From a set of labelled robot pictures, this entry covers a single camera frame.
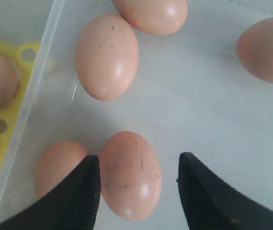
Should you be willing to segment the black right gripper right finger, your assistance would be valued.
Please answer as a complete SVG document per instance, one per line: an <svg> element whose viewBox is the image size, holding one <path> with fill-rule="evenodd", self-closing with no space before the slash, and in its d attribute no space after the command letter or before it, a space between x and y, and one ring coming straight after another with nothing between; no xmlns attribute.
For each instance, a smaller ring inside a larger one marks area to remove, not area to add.
<svg viewBox="0 0 273 230"><path fill-rule="evenodd" d="M179 157L178 189L191 230L273 230L273 211L256 203L190 152Z"/></svg>

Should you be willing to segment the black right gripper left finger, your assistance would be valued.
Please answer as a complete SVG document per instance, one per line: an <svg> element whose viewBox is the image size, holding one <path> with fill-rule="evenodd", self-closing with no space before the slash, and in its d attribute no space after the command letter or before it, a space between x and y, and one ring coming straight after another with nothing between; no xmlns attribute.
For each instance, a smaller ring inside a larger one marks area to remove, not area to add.
<svg viewBox="0 0 273 230"><path fill-rule="evenodd" d="M86 156L54 189L0 230L92 230L101 198L99 158Z"/></svg>

